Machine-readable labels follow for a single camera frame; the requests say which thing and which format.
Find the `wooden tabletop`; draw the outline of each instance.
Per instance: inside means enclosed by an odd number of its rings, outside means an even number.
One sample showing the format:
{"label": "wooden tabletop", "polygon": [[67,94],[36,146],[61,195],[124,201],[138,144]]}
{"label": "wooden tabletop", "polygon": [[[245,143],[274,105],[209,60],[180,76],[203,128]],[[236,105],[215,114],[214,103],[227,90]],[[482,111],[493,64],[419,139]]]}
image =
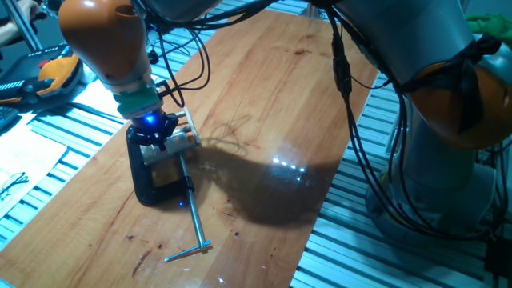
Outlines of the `wooden tabletop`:
{"label": "wooden tabletop", "polygon": [[[287,287],[349,140],[331,38],[327,22],[264,11],[206,44],[211,82],[185,94],[202,139],[186,162],[206,254],[163,261],[197,245],[190,212],[180,199],[138,202],[125,126],[0,253],[0,278],[18,288]],[[345,40],[353,76],[370,85],[376,70]],[[199,69],[195,55],[177,78]],[[355,114],[367,95],[354,86]],[[164,108],[178,111],[169,99]]]}

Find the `metal rod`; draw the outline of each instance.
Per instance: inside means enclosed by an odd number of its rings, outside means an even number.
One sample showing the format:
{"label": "metal rod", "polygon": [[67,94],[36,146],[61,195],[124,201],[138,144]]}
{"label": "metal rod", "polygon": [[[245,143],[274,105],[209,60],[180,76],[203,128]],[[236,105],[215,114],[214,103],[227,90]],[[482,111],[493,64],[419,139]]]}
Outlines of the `metal rod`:
{"label": "metal rod", "polygon": [[[179,155],[179,161],[182,164],[183,177],[188,177],[188,173],[186,172],[185,160],[183,159],[183,155]],[[195,205],[194,192],[192,190],[188,189],[186,194],[189,199],[190,214],[192,215],[192,222],[194,223],[195,236],[198,239],[199,248],[201,250],[204,250],[206,248],[205,235],[202,232],[201,219],[199,218],[198,208]]]}
{"label": "metal rod", "polygon": [[25,43],[28,45],[30,52],[42,50],[42,45],[39,42],[38,37],[35,35],[32,27],[28,20],[23,15],[22,10],[15,0],[2,0],[2,4],[7,10],[9,17],[16,23],[20,34],[25,39]]}
{"label": "metal rod", "polygon": [[[204,242],[204,244],[205,244],[205,246],[208,246],[209,244],[211,244],[211,241],[208,240],[208,241]],[[185,250],[183,252],[180,252],[180,253],[178,253],[176,255],[167,257],[167,258],[164,259],[164,261],[165,262],[170,262],[170,261],[173,261],[175,259],[181,258],[181,257],[183,257],[183,256],[185,256],[187,254],[190,254],[190,253],[195,252],[195,251],[200,251],[200,250],[202,250],[201,247],[199,245],[197,245],[196,247],[192,247],[192,248],[190,248],[188,250]]]}

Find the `black base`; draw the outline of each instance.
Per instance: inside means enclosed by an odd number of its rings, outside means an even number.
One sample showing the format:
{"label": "black base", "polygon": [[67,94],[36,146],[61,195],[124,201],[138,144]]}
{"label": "black base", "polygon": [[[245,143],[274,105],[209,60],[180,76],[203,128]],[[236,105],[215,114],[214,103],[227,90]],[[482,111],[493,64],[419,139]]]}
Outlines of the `black base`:
{"label": "black base", "polygon": [[139,144],[130,142],[128,135],[133,126],[126,132],[126,144],[128,145],[128,157],[130,159],[131,177],[134,180],[135,195],[138,201],[145,206],[155,206],[185,195],[188,183],[186,178],[154,187],[151,168],[144,165],[144,159]]}

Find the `blue led light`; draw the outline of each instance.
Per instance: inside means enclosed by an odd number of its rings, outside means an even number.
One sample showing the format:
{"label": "blue led light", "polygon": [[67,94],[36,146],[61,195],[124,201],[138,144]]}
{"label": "blue led light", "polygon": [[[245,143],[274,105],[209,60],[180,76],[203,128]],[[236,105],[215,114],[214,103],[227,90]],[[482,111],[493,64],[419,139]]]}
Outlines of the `blue led light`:
{"label": "blue led light", "polygon": [[153,124],[154,122],[154,116],[153,115],[150,115],[150,116],[146,116],[146,120],[149,124]]}

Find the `green object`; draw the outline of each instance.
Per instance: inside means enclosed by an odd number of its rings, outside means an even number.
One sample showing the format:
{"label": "green object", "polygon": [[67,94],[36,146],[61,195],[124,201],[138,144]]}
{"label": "green object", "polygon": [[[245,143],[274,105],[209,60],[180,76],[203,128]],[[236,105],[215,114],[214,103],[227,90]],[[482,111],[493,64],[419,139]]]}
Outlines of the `green object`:
{"label": "green object", "polygon": [[467,15],[467,24],[475,34],[491,34],[512,47],[512,19],[501,14]]}
{"label": "green object", "polygon": [[148,87],[141,88],[133,93],[121,93],[121,95],[114,97],[119,103],[118,112],[121,115],[132,114],[161,101],[157,91]]}

